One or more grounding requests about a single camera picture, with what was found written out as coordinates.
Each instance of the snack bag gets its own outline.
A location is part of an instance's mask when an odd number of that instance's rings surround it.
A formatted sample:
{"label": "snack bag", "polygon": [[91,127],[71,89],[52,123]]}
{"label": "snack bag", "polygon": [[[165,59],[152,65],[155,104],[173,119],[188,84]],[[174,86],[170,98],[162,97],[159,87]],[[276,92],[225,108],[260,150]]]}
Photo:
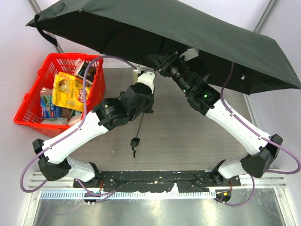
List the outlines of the snack bag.
{"label": "snack bag", "polygon": [[[86,98],[91,88],[86,87]],[[53,104],[82,112],[84,110],[84,93],[82,81],[72,75],[60,72],[55,76],[52,97]]]}

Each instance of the white panel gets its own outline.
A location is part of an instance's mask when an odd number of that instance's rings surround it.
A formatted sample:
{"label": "white panel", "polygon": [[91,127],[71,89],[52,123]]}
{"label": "white panel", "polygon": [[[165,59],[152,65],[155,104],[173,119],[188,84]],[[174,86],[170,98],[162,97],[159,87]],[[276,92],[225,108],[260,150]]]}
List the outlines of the white panel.
{"label": "white panel", "polygon": [[220,20],[253,30],[269,0],[180,0]]}
{"label": "white panel", "polygon": [[[279,1],[262,34],[274,38],[301,79],[301,1]],[[260,128],[270,134],[278,133],[284,146],[301,159],[301,93],[300,90],[279,90],[250,96],[251,107]],[[294,170],[296,163],[281,152],[274,166]],[[295,206],[300,212],[301,173],[285,176]]]}
{"label": "white panel", "polygon": [[[57,1],[58,0],[37,0],[41,9],[46,9]],[[253,30],[269,0],[181,0],[181,2],[230,24]],[[57,40],[61,44],[64,52],[98,54],[98,52],[88,47],[64,38],[57,37]],[[103,67],[117,68],[129,66],[119,60],[105,59]]]}
{"label": "white panel", "polygon": [[[34,156],[32,141],[45,137],[28,127],[15,125],[13,118],[47,54],[55,49],[36,30],[25,27],[34,17],[27,1],[1,0],[0,9],[0,218],[1,225],[20,226],[23,204],[29,195],[21,191],[19,178]],[[25,176],[25,187],[34,170],[36,164]]]}

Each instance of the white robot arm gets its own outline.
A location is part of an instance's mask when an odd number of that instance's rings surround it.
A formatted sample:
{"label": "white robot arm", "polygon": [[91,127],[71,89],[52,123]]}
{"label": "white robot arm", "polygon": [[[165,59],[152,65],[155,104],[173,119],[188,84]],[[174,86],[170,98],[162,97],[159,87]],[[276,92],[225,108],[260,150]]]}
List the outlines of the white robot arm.
{"label": "white robot arm", "polygon": [[104,99],[82,121],[60,135],[46,141],[33,142],[35,153],[49,148],[39,159],[39,168],[48,181],[68,176],[80,179],[91,187],[99,183],[100,172],[93,163],[82,163],[69,155],[84,143],[113,128],[126,125],[141,113],[152,113],[154,103],[154,72],[138,75],[135,85],[121,92],[117,98]]}
{"label": "white robot arm", "polygon": [[[189,49],[182,54],[175,51],[170,55],[149,55],[149,60],[162,76],[171,77],[177,83],[194,110],[224,127],[246,149],[247,153],[242,156],[221,161],[213,170],[213,180],[221,185],[233,176],[246,173],[260,178],[279,152],[278,148],[261,137],[269,138],[279,145],[282,144],[282,138],[277,134],[270,136],[261,131],[229,105],[228,108],[232,112],[228,111],[222,103],[220,93],[207,84],[208,71],[199,65],[202,74],[197,74],[187,67],[186,61],[197,55],[197,51]],[[257,136],[247,127],[260,135]]]}

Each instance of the umbrella strap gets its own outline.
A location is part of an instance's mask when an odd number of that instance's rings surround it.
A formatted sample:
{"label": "umbrella strap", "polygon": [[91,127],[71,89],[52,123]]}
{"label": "umbrella strap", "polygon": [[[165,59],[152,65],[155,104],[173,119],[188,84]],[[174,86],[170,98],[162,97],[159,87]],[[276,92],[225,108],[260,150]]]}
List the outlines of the umbrella strap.
{"label": "umbrella strap", "polygon": [[43,32],[43,30],[41,29],[40,25],[39,25],[39,18],[40,18],[40,15],[36,14],[34,16],[34,23],[36,25],[36,28],[38,29],[38,32],[47,40],[49,41],[51,44],[55,45],[56,47],[58,47],[57,45],[57,40],[50,36],[49,34],[46,34],[45,32]]}

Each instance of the white cable clip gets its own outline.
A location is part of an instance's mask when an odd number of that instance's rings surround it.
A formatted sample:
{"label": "white cable clip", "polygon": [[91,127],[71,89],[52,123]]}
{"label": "white cable clip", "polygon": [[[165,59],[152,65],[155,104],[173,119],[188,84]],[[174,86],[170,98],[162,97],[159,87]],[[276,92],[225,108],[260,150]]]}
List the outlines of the white cable clip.
{"label": "white cable clip", "polygon": [[134,72],[135,72],[136,74],[140,74],[140,73],[141,73],[141,66],[140,66],[140,65],[137,66],[136,69],[134,69]]}
{"label": "white cable clip", "polygon": [[184,57],[185,61],[189,61],[198,56],[198,49],[190,47],[187,51],[183,52],[180,57]]}

